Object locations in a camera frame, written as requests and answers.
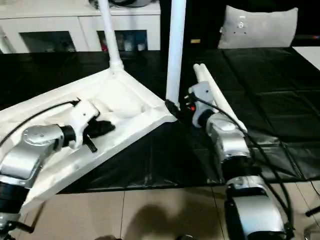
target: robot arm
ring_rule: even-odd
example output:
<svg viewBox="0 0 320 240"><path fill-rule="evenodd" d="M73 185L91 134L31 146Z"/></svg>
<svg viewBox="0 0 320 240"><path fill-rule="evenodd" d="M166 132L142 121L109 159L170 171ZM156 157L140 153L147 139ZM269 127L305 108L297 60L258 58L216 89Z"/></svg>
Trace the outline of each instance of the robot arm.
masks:
<svg viewBox="0 0 320 240"><path fill-rule="evenodd" d="M8 231L17 226L20 209L37 176L51 155L63 147L77 149L86 144L94 153L91 138L112 131L109 121L97 121L99 111L88 101L80 101L70 112L65 126L31 126L0 165L0 239L10 239Z"/></svg>
<svg viewBox="0 0 320 240"><path fill-rule="evenodd" d="M214 102L207 81L188 92L193 99ZM194 104L192 123L203 128L214 143L228 187L224 206L230 240L283 240L286 233L281 214L267 195L260 168L253 165L243 132L221 112L200 101Z"/></svg>

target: white tube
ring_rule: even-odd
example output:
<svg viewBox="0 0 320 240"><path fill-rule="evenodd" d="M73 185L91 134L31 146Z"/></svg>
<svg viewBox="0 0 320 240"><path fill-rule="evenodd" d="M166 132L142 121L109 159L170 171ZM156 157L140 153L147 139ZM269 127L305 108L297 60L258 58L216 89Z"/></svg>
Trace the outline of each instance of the white tube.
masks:
<svg viewBox="0 0 320 240"><path fill-rule="evenodd" d="M110 68L113 71L116 71L118 69L124 69L124 65L119 55L116 34L112 27L109 2L108 0L98 0L98 3L103 20L106 45L108 47L110 57Z"/></svg>
<svg viewBox="0 0 320 240"><path fill-rule="evenodd" d="M194 64L193 65L193 70L194 70L194 73L195 73L195 76L196 76L196 79L198 80L198 83L200 82L204 82L204 81L208 81L204 72L202 71L202 68L200 67L199 64ZM212 101L212 104L213 105L216 105L216 102L215 100Z"/></svg>
<svg viewBox="0 0 320 240"><path fill-rule="evenodd" d="M216 106L224 110L227 114L229 114L234 120L238 122L238 124L241 126L242 129L247 131L246 126L243 124L242 121L240 121L234 111L232 110L231 106L229 105L228 101L226 100L225 96L221 92L220 88L218 87L216 81L210 74L209 70L207 69L206 65L203 63L199 66L199 71L204 75L206 81L209 82L213 98L215 101Z"/></svg>
<svg viewBox="0 0 320 240"><path fill-rule="evenodd" d="M171 1L170 40L165 98L179 104L187 0Z"/></svg>

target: black tablecloth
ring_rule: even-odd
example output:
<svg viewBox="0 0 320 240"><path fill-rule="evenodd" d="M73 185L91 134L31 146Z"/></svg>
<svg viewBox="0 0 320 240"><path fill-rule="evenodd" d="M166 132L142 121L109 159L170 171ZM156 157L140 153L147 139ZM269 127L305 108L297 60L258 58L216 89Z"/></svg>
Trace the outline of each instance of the black tablecloth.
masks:
<svg viewBox="0 0 320 240"><path fill-rule="evenodd" d="M167 57L158 51L122 55L125 69L163 98ZM0 55L0 108L108 68L102 52ZM236 115L286 182L320 179L320 72L292 48L189 52L180 95L204 63ZM256 151L263 165L263 160ZM200 129L165 123L101 164L62 193L219 185L217 158ZM268 179L274 176L267 168Z"/></svg>

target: tile floor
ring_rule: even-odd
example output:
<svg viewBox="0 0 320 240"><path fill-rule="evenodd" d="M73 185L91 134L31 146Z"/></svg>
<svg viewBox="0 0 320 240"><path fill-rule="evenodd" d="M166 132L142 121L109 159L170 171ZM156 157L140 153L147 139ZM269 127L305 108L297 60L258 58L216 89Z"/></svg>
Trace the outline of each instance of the tile floor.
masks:
<svg viewBox="0 0 320 240"><path fill-rule="evenodd" d="M314 182L320 191L320 181ZM309 182L287 183L297 240L305 228L319 229L320 213L304 212L320 205ZM190 234L199 240L227 240L224 220L225 187L137 190L56 195L22 218L36 223L35 232L15 230L17 240L174 240Z"/></svg>

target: cushion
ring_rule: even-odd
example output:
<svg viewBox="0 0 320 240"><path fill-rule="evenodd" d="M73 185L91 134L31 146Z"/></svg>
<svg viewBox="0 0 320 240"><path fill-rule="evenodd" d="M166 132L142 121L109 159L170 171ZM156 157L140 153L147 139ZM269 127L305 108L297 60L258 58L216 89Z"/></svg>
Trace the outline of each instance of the cushion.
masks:
<svg viewBox="0 0 320 240"><path fill-rule="evenodd" d="M289 47L296 33L298 8L248 12L226 6L218 48Z"/></svg>

